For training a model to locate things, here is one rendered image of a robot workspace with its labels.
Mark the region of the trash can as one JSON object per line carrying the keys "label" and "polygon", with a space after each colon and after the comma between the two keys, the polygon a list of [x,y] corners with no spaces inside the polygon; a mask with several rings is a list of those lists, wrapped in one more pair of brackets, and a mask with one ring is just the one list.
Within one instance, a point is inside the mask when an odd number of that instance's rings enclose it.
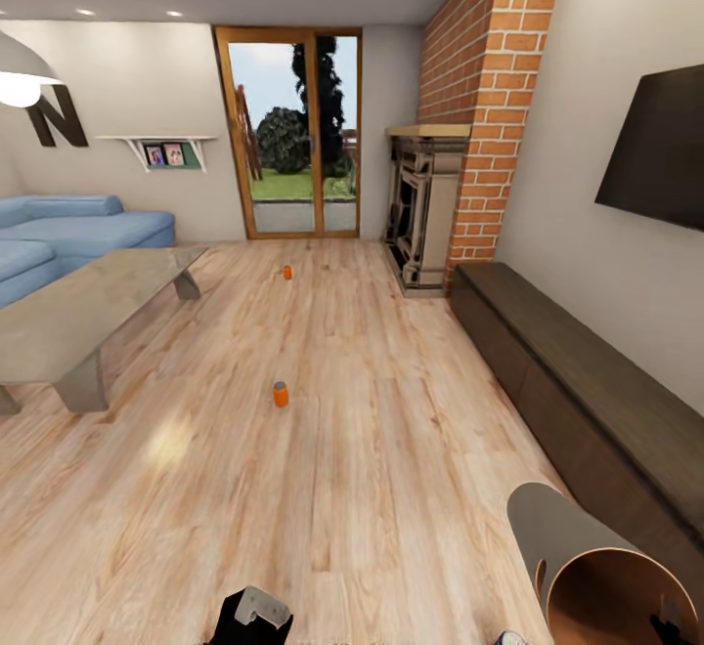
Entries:
{"label": "trash can", "polygon": [[553,645],[664,645],[650,622],[663,596],[681,611],[680,639],[699,645],[691,598],[676,577],[542,483],[526,483],[506,513]]}

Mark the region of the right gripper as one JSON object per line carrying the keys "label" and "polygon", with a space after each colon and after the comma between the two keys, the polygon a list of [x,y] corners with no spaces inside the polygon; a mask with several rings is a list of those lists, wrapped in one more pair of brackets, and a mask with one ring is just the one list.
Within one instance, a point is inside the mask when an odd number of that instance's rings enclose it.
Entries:
{"label": "right gripper", "polygon": [[664,645],[690,645],[689,642],[680,639],[680,629],[670,621],[661,623],[655,615],[650,617],[652,626],[656,629],[658,636],[662,639]]}

